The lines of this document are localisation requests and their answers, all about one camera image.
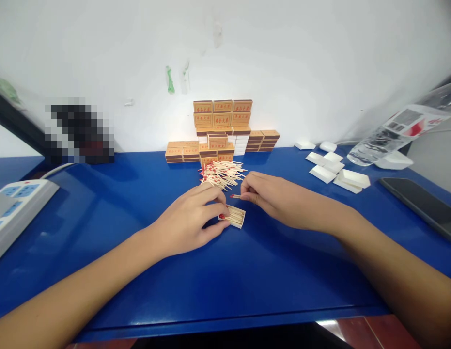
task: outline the bottle label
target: bottle label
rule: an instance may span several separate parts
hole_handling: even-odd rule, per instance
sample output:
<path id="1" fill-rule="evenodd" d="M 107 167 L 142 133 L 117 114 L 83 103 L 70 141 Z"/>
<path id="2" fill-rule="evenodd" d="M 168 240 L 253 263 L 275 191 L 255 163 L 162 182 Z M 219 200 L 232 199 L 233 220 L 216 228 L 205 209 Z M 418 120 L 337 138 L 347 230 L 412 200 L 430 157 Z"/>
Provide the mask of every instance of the bottle label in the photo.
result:
<path id="1" fill-rule="evenodd" d="M 450 117 L 450 113 L 439 109 L 410 104 L 393 115 L 383 126 L 397 134 L 417 138 Z"/>

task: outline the smartphone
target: smartphone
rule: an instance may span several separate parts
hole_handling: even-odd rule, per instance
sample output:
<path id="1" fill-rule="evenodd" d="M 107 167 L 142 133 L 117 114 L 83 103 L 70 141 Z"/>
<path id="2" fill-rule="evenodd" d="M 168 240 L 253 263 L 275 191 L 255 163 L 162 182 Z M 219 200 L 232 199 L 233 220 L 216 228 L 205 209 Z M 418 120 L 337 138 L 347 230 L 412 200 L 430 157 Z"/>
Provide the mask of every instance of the smartphone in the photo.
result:
<path id="1" fill-rule="evenodd" d="M 385 188 L 451 242 L 451 207 L 406 178 L 381 178 Z"/>

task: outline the white wall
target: white wall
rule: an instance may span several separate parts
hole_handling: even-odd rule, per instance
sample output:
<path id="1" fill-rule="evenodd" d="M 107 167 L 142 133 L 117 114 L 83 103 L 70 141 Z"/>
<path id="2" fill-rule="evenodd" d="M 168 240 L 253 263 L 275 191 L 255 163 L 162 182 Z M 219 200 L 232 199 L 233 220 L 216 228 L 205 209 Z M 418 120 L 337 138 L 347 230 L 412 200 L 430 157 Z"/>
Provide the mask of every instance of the white wall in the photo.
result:
<path id="1" fill-rule="evenodd" d="M 0 158 L 40 155 L 15 134 L 0 125 Z"/>
<path id="2" fill-rule="evenodd" d="M 123 151 L 194 138 L 197 99 L 252 98 L 278 146 L 358 138 L 450 73 L 451 0 L 0 1 L 0 77 L 34 121 L 47 98 L 85 97 Z"/>
<path id="3" fill-rule="evenodd" d="M 438 130 L 451 130 L 451 119 L 433 131 Z M 421 136 L 412 143 L 408 157 L 414 171 L 451 192 L 451 131 Z"/>

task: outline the cable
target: cable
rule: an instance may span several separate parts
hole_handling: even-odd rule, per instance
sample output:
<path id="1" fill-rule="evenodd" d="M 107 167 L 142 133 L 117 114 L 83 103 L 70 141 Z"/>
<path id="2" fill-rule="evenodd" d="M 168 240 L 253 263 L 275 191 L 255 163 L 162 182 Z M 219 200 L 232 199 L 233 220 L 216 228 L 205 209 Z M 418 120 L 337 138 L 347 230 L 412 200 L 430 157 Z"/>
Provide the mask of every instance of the cable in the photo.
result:
<path id="1" fill-rule="evenodd" d="M 342 145 L 342 144 L 346 144 L 346 143 L 353 143 L 353 144 L 357 144 L 359 143 L 360 140 L 352 140 L 352 141 L 342 141 L 342 142 L 338 142 L 335 143 L 336 145 Z"/>
<path id="2" fill-rule="evenodd" d="M 65 168 L 65 167 L 67 167 L 67 166 L 70 166 L 70 165 L 73 165 L 73 164 L 74 164 L 74 162 L 68 162 L 67 164 L 58 166 L 58 167 L 56 167 L 55 169 L 52 169 L 51 171 L 49 171 L 49 172 L 45 173 L 44 175 L 42 175 L 40 179 L 46 179 L 46 178 L 48 178 L 50 175 L 55 174 L 57 171 L 60 171 L 60 170 L 62 170 L 63 168 Z"/>
<path id="3" fill-rule="evenodd" d="M 429 134 L 429 133 L 440 133 L 440 132 L 451 132 L 451 129 L 449 129 L 449 130 L 436 130 L 436 131 L 429 131 L 429 132 L 426 132 L 426 133 L 424 133 L 424 134 Z"/>

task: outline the left hand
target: left hand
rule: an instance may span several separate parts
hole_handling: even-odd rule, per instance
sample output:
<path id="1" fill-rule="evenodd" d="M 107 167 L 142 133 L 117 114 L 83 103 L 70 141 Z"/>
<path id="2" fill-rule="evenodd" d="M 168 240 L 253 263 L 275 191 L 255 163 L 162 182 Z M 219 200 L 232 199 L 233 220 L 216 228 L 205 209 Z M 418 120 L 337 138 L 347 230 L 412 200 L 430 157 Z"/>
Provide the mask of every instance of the left hand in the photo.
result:
<path id="1" fill-rule="evenodd" d="M 213 200 L 217 203 L 206 205 Z M 147 235 L 149 243 L 161 253 L 161 258 L 182 254 L 204 246 L 229 226 L 230 223 L 223 220 L 202 228 L 208 220 L 221 213 L 229 215 L 224 193 L 205 182 L 180 196 L 157 221 L 140 233 Z"/>

